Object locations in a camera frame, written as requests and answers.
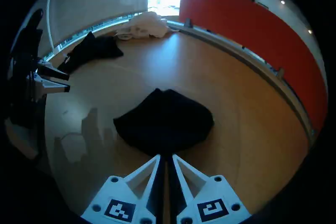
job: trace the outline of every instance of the white cloth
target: white cloth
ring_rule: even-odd
[[[167,26],[167,20],[155,12],[144,12],[133,17],[121,28],[117,29],[117,36],[121,40],[149,37],[150,35],[162,38],[167,32],[173,32]]]

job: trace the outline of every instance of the red panel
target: red panel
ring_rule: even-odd
[[[275,69],[282,67],[314,129],[322,128],[327,113],[322,74],[308,47],[284,21],[250,0],[181,0],[180,21],[186,18],[244,45]]]

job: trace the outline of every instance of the screw hole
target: screw hole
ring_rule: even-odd
[[[149,218],[142,218],[140,220],[140,224],[152,224],[152,223],[153,223],[152,220]]]
[[[181,220],[181,224],[192,224],[192,218],[186,217]]]
[[[238,211],[239,209],[240,209],[240,205],[239,204],[233,204],[232,205],[232,207],[231,207],[231,209],[233,210],[233,211]]]
[[[100,205],[93,205],[92,206],[92,210],[95,211],[95,212],[99,212],[102,208],[100,207]]]

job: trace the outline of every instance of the black cloth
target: black cloth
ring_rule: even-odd
[[[122,55],[123,52],[113,37],[95,37],[89,32],[83,41],[68,53],[68,57],[60,64],[58,70],[71,74],[90,60],[117,58]]]
[[[156,88],[135,109],[113,120],[118,134],[142,152],[171,155],[204,141],[214,122],[203,105]]]

